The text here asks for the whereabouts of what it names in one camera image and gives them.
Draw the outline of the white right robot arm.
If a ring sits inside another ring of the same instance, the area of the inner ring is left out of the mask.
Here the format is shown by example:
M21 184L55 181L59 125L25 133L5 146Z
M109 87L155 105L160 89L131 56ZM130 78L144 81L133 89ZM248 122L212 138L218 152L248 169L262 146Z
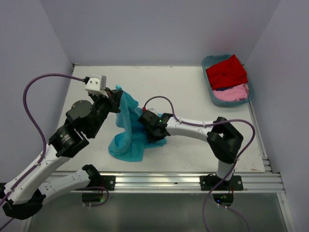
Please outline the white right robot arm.
M219 189L227 189L232 185L232 167L243 142L241 133L224 117L218 117L214 122L185 121L176 119L172 114L161 116L145 110L139 117L149 143L163 140L167 136L184 136L207 142L218 159L215 184Z

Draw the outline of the turquoise t shirt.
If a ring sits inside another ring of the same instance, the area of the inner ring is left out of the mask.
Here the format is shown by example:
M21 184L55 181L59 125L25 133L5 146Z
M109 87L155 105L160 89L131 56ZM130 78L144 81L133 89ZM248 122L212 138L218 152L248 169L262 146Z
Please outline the turquoise t shirt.
M139 102L125 91L122 93L119 109L115 123L124 131L114 136L109 144L108 151L111 156L121 161L140 162L145 149L162 147L167 143L166 139L148 142L146 131L138 122L142 114Z

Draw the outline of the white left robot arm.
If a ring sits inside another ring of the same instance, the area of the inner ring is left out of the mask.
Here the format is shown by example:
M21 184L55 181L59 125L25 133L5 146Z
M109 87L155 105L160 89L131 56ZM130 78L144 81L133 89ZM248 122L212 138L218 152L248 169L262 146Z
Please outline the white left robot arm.
M95 138L109 113L120 112L123 91L107 88L105 92L90 94L93 102L75 102L42 153L18 177L0 186L0 204L6 216L25 220L65 193L101 187L101 175L92 164L54 181L47 178L89 145L88 140Z

